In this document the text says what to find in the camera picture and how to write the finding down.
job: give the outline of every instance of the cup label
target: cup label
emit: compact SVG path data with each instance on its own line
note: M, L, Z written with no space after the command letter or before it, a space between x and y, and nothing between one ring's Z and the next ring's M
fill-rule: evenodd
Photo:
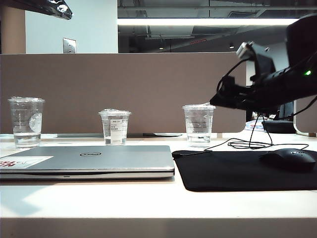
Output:
M122 119L110 120L110 143L121 144L123 137Z
M35 113L29 120L29 126L32 131L41 133L42 129L42 113Z

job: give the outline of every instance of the gray partition panel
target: gray partition panel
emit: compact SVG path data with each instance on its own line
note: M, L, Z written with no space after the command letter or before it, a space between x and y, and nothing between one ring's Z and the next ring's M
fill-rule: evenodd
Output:
M301 98L294 103L294 112L305 108L315 96ZM294 116L294 127L299 132L316 133L317 132L317 103L314 103L306 111Z
M185 132L182 106L210 100L235 53L1 55L1 132L11 96L46 100L43 133L101 133L98 112L132 112L128 133ZM246 67L233 73L246 84ZM213 132L238 132L245 112L217 107Z

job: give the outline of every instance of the ceiling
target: ceiling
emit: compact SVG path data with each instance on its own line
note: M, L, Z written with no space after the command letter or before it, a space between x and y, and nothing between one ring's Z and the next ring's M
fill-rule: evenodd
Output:
M299 18L317 0L118 0L118 18ZM118 26L119 52L233 51L243 41L274 44L285 27Z

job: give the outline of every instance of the cup lid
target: cup lid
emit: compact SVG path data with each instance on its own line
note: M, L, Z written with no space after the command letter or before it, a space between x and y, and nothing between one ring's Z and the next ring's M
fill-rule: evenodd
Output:
M213 110L216 107L210 103L184 105L184 110Z
M98 112L101 116L128 116L131 114L129 111L117 110L112 108L103 109Z
M29 97L16 97L13 96L10 99L8 99L9 102L15 102L15 103L44 103L45 100L42 98L29 98Z

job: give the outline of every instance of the green light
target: green light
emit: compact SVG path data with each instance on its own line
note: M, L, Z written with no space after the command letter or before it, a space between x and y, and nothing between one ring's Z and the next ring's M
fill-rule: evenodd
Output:
M311 75L312 74L312 72L310 71L310 70L308 70L308 71L306 71L305 73L304 73L304 75Z

